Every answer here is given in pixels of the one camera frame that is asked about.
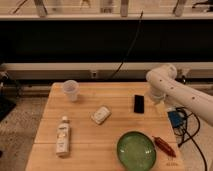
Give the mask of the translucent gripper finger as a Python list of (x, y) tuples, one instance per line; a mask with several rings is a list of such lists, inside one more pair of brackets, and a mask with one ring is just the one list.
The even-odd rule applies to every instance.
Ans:
[(156, 105), (156, 110), (157, 110), (157, 113), (160, 115), (160, 116), (165, 116), (166, 115), (166, 109), (165, 109), (165, 104), (163, 102), (160, 102)]

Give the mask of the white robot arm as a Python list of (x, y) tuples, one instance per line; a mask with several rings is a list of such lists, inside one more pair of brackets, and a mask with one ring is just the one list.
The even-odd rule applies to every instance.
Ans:
[(168, 95), (213, 126), (213, 96), (177, 82), (176, 76), (177, 69), (172, 64), (150, 70), (146, 74), (150, 98), (159, 103)]

